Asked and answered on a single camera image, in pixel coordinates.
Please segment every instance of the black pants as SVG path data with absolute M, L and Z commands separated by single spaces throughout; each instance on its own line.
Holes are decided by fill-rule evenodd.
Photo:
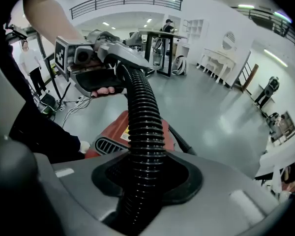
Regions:
M 48 156 L 51 163 L 83 159 L 80 141 L 59 125 L 45 118 L 36 107 L 30 88 L 12 56 L 12 46 L 0 39 L 0 68 L 26 103 L 17 116 L 9 136 L 32 152 Z
M 31 81 L 33 81 L 33 84 L 34 84 L 34 87 L 35 87 L 35 90 L 36 90 L 37 94 L 39 96 L 41 96 L 41 91 L 40 91 L 39 86 L 44 91 L 46 91 L 46 87 L 45 87 L 45 83 L 43 81 L 43 78 L 41 77 L 39 67 L 35 68 L 32 72 L 30 72 L 29 76 L 30 76 Z
M 264 104 L 270 99 L 271 96 L 266 96 L 265 90 L 263 90 L 262 93 L 260 93 L 260 95 L 258 96 L 258 98 L 255 100 L 255 102 L 259 103 L 259 101 L 264 96 L 265 96 L 265 98 L 262 100 L 262 102 L 260 104 L 260 108 L 262 108 L 264 106 Z

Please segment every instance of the ceiling light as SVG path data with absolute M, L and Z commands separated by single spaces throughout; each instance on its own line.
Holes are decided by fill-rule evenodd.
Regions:
M 239 8 L 247 8 L 247 9 L 254 9 L 255 7 L 253 5 L 248 5 L 248 4 L 239 4 Z
M 277 17 L 279 17 L 279 18 L 282 18 L 282 19 L 286 20 L 286 21 L 289 22 L 289 23 L 292 23 L 291 19 L 289 19 L 288 17 L 282 15 L 282 14 L 279 13 L 279 12 L 274 12 L 274 15 L 277 16 Z
M 269 52 L 267 49 L 265 49 L 265 52 L 267 54 L 269 54 L 271 57 L 275 58 L 277 61 L 279 61 L 282 65 L 284 65 L 285 67 L 287 67 L 287 65 L 281 59 L 279 59 L 276 55 L 274 55 L 273 53 Z

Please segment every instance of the white vanity table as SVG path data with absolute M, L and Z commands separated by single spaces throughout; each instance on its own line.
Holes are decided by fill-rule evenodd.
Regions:
M 203 69 L 203 72 L 205 72 L 205 70 L 208 70 L 207 64 L 209 61 L 210 63 L 212 63 L 212 61 L 215 61 L 215 64 L 220 64 L 220 66 L 223 67 L 218 75 L 216 83 L 219 83 L 220 79 L 223 77 L 223 85 L 225 85 L 225 81 L 227 80 L 228 76 L 231 74 L 233 68 L 236 65 L 234 58 L 235 50 L 235 36 L 232 32 L 229 31 L 224 35 L 222 48 L 220 48 L 220 50 L 211 50 L 207 48 L 204 49 L 202 60 L 201 62 L 199 62 L 199 66 L 197 66 L 197 68 L 199 69 L 202 65 L 205 67 Z M 227 68 L 229 68 L 229 72 L 226 76 L 223 76 Z

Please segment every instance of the polished floor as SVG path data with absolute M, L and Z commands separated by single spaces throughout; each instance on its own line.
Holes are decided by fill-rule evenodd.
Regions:
M 148 80 L 162 118 L 199 156 L 254 177 L 266 149 L 269 128 L 248 94 L 216 84 L 195 66 L 189 68 L 186 77 L 153 74 Z M 67 82 L 57 77 L 57 84 L 63 94 Z M 56 97 L 51 83 L 48 88 Z M 79 95 L 71 86 L 65 100 L 76 100 Z M 68 103 L 63 112 L 57 113 L 55 122 L 61 124 L 73 106 L 74 103 Z M 127 99 L 123 95 L 95 99 L 86 109 L 71 115 L 64 129 L 91 143 L 124 110 L 127 110 Z

